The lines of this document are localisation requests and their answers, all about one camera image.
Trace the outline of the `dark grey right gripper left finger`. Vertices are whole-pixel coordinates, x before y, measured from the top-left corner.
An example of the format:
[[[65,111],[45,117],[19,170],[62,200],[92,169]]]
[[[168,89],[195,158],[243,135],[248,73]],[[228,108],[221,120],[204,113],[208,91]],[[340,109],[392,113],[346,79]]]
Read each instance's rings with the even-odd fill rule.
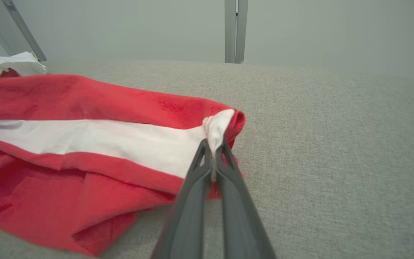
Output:
[[[212,154],[203,139],[171,205],[153,259],[202,259],[204,203],[211,191]]]

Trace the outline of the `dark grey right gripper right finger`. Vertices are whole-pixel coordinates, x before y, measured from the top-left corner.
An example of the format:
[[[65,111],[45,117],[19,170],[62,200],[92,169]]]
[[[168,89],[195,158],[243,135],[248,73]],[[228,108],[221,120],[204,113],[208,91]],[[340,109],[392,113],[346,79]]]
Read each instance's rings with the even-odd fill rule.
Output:
[[[215,151],[216,187],[222,199],[226,259],[276,259],[269,236],[226,140]]]

